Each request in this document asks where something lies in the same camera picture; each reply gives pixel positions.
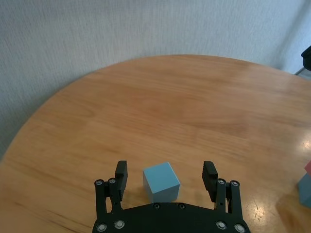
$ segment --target wooden tabletop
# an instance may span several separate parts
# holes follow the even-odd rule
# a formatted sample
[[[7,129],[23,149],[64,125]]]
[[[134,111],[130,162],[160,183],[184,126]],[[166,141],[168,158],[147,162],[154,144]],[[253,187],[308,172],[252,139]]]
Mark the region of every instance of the wooden tabletop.
[[[211,208],[201,175],[213,161],[241,183],[251,232],[307,233],[297,182],[310,155],[309,81],[221,57],[128,61],[67,86],[19,131],[0,165],[0,232],[90,233],[94,181],[127,160],[123,208],[148,203],[142,170],[166,161],[177,201]]]

